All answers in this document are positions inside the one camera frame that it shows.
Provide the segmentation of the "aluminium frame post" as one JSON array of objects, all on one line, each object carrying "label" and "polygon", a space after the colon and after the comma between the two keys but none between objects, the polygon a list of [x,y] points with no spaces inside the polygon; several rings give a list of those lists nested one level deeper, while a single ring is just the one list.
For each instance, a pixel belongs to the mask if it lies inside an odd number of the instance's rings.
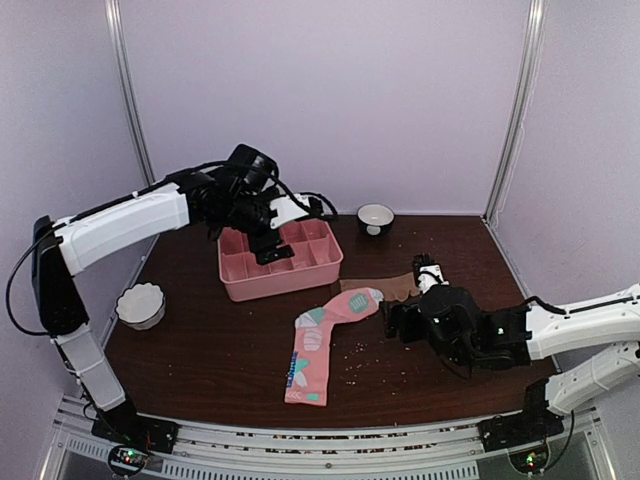
[{"label": "aluminium frame post", "polygon": [[136,101],[133,78],[126,49],[121,5],[117,0],[106,0],[104,4],[107,28],[113,46],[120,88],[124,101],[126,120],[143,181],[147,186],[149,186],[156,181],[156,177],[149,157],[141,117]]},{"label": "aluminium frame post", "polygon": [[494,182],[483,215],[484,221],[490,226],[495,226],[498,222],[498,215],[503,208],[515,169],[524,131],[524,118],[538,69],[545,13],[546,1],[531,0],[529,2],[527,25],[511,113]]}]

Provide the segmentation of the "left aluminium frame post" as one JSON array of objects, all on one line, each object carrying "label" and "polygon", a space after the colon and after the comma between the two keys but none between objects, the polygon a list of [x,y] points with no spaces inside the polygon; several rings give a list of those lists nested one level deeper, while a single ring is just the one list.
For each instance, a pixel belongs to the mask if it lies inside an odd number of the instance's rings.
[{"label": "left aluminium frame post", "polygon": [[120,88],[124,101],[126,120],[143,181],[147,186],[149,186],[156,181],[156,177],[149,157],[141,117],[136,101],[133,78],[126,49],[121,5],[117,0],[106,0],[104,4],[107,28],[113,46]]}]

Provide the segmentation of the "pink divided organizer tray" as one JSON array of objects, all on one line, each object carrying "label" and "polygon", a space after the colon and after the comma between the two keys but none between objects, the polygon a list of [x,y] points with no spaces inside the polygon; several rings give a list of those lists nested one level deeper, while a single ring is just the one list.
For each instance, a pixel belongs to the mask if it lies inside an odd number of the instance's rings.
[{"label": "pink divided organizer tray", "polygon": [[338,280],[344,255],[326,222],[306,220],[282,227],[294,255],[268,265],[256,262],[248,237],[225,229],[217,241],[218,269],[229,298],[244,302],[325,286]]}]

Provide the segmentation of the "black white ceramic bowl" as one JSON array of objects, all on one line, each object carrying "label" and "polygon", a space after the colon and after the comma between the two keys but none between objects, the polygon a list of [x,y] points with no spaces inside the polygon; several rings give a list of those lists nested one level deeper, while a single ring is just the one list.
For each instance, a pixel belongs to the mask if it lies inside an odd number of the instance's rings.
[{"label": "black white ceramic bowl", "polygon": [[360,232],[370,237],[388,234],[395,221],[394,212],[389,207],[377,203],[361,206],[356,217]]}]

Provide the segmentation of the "white fluted bowl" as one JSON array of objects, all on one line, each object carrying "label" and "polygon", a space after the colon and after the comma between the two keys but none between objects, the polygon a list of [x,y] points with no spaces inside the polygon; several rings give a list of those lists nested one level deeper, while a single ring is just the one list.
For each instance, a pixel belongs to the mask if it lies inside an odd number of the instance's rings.
[{"label": "white fluted bowl", "polygon": [[164,317],[164,292],[152,283],[136,284],[118,298],[115,311],[118,319],[128,327],[137,331],[149,330]]}]

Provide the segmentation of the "right aluminium frame post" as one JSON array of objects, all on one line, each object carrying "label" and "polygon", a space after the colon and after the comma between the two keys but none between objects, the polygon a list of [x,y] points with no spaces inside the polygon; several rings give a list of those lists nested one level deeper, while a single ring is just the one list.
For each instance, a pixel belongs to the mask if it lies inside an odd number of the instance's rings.
[{"label": "right aluminium frame post", "polygon": [[527,25],[511,113],[494,182],[483,215],[484,221],[490,226],[495,226],[498,222],[498,215],[503,208],[515,169],[524,131],[524,118],[538,69],[545,13],[546,1],[531,0],[529,2]]}]

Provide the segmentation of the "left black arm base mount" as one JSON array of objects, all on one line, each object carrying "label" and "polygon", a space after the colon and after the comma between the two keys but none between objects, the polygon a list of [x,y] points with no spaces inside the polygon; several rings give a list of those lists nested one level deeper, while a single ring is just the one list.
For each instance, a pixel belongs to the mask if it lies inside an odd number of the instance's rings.
[{"label": "left black arm base mount", "polygon": [[179,425],[139,414],[96,412],[91,433],[114,443],[107,454],[107,466],[118,477],[141,473],[158,454],[173,452]]}]

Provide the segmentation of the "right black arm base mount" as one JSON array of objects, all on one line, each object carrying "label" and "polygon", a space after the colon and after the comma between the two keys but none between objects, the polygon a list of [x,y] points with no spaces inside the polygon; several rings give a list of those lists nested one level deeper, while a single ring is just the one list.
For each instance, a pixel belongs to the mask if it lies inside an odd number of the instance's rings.
[{"label": "right black arm base mount", "polygon": [[529,477],[548,471],[552,459],[548,440],[564,432],[564,418],[552,413],[498,415],[477,424],[485,452],[506,450],[511,467]]}]

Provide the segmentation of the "pink patterned sock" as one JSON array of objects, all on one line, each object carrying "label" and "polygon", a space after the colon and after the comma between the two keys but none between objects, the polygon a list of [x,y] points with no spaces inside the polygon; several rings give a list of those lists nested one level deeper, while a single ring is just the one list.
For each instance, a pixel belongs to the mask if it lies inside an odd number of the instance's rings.
[{"label": "pink patterned sock", "polygon": [[285,403],[327,405],[334,327],[360,322],[374,315],[383,300],[383,293],[375,288],[346,290],[325,305],[307,310],[296,318]]}]

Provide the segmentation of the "tan brown sock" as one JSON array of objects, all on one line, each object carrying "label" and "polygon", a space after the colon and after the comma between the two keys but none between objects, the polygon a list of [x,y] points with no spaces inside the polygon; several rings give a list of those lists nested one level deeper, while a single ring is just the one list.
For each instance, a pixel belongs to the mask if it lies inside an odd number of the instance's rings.
[{"label": "tan brown sock", "polygon": [[411,272],[384,278],[341,279],[339,286],[341,291],[357,288],[376,289],[388,302],[404,302],[420,295],[420,289],[416,286]]}]

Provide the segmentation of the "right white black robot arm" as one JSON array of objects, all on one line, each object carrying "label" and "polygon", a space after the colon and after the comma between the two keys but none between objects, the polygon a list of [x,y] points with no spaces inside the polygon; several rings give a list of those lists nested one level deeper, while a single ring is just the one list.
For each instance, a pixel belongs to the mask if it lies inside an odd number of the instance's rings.
[{"label": "right white black robot arm", "polygon": [[601,347],[573,369],[530,385],[513,419],[530,442],[552,422],[639,372],[639,287],[597,299],[553,306],[538,297],[495,311],[445,283],[418,299],[382,305],[385,334],[405,344],[425,341],[437,356],[469,370],[508,370],[570,350]]}]

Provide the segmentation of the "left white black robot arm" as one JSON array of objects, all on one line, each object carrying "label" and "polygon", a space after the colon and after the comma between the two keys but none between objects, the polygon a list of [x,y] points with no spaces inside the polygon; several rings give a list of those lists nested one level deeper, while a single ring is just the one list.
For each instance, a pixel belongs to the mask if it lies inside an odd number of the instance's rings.
[{"label": "left white black robot arm", "polygon": [[265,265],[293,254],[283,246],[280,228],[314,213],[309,197],[280,179],[273,159],[240,144],[224,161],[173,172],[75,216],[57,221],[43,216],[21,257],[32,262],[42,328],[16,328],[52,340],[88,393],[99,421],[121,443],[144,442],[143,420],[95,341],[75,276],[141,240],[199,223],[213,237],[226,227],[246,234],[257,262]]}]

